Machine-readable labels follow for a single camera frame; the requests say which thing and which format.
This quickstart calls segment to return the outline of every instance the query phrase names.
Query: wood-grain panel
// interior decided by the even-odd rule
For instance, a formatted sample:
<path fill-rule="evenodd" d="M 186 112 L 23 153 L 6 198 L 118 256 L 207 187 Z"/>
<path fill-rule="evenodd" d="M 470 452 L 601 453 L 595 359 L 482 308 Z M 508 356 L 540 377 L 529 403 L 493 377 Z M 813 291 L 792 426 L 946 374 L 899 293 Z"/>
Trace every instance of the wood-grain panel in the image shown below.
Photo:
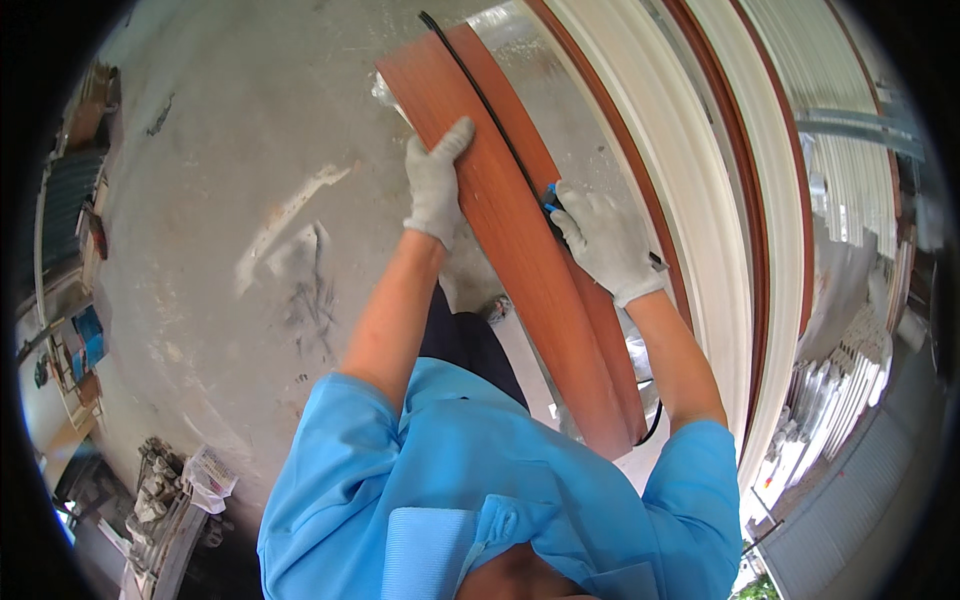
<path fill-rule="evenodd" d="M 537 190 L 545 190 L 547 184 L 560 178 L 560 171 L 507 77 L 469 25 L 454 27 L 445 35 L 467 71 L 484 91 L 493 113 L 497 115 Z M 646 434 L 647 423 L 640 394 L 636 390 L 634 365 L 624 343 L 611 295 L 577 265 L 566 249 L 563 255 L 596 334 L 620 411 L 633 441 L 637 442 Z"/>
<path fill-rule="evenodd" d="M 428 148 L 462 115 L 473 119 L 476 135 L 457 162 L 464 215 L 587 446 L 608 459 L 630 451 L 632 435 L 564 252 L 467 77 L 433 33 L 375 65 Z"/>

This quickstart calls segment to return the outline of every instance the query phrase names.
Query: glove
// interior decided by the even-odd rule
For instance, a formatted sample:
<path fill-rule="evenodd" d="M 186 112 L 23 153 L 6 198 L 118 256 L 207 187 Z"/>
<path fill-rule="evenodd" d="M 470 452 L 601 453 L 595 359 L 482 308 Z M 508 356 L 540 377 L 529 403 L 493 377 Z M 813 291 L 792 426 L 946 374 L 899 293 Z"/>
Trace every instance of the glove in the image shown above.
<path fill-rule="evenodd" d="M 663 289 L 650 262 L 646 231 L 606 194 L 582 195 L 564 181 L 557 182 L 557 198 L 564 210 L 550 213 L 564 233 L 577 264 L 613 294 L 623 308 L 630 300 Z"/>
<path fill-rule="evenodd" d="M 453 230 L 464 215 L 457 204 L 457 172 L 453 161 L 473 139 L 473 121 L 460 117 L 429 153 L 415 135 L 407 142 L 407 179 L 413 197 L 403 226 L 440 240 L 449 252 Z"/>

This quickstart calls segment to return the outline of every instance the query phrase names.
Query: blue shirt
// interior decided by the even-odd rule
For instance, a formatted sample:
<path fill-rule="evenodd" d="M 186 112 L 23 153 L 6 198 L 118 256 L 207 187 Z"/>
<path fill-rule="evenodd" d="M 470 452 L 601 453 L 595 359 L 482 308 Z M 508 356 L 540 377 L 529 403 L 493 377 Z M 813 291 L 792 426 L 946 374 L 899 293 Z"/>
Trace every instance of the blue shirt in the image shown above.
<path fill-rule="evenodd" d="M 313 389 L 260 525 L 267 598 L 452 598 L 516 543 L 603 600 L 726 598 L 741 540 L 733 437 L 670 437 L 641 498 L 477 375 L 418 359 L 398 419 L 340 373 Z"/>

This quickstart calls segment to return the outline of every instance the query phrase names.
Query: corrugated metal sheet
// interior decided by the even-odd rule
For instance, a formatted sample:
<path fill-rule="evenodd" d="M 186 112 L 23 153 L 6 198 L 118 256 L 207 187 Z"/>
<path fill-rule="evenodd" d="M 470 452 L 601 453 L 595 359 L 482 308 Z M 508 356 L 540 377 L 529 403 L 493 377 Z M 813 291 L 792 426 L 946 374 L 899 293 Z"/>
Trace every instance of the corrugated metal sheet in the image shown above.
<path fill-rule="evenodd" d="M 47 179 L 47 198 L 43 211 L 43 270 L 60 264 L 80 251 L 74 235 L 80 207 L 93 193 L 103 165 L 105 149 L 93 149 L 65 156 L 54 162 Z M 17 279 L 33 288 L 35 212 L 24 211 L 18 235 Z"/>
<path fill-rule="evenodd" d="M 815 598 L 843 569 L 874 530 L 913 456 L 911 440 L 882 407 L 873 422 L 861 424 L 869 428 L 859 444 L 845 448 L 846 461 L 838 457 L 821 492 L 762 544 L 791 600 Z"/>
<path fill-rule="evenodd" d="M 758 546 L 784 600 L 818 597 L 876 528 L 917 451 L 932 375 L 928 348 L 909 355 L 823 480 Z"/>

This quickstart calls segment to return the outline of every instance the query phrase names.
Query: green plant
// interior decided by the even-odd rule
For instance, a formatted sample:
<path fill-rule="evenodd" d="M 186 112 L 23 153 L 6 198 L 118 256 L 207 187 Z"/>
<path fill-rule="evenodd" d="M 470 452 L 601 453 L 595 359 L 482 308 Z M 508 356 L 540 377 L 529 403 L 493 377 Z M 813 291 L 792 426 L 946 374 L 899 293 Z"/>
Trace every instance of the green plant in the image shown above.
<path fill-rule="evenodd" d="M 780 596 L 774 588 L 774 583 L 770 581 L 770 576 L 766 573 L 763 573 L 754 581 L 750 582 L 750 584 L 740 590 L 735 597 L 739 600 L 746 600 L 748 598 L 780 600 Z"/>

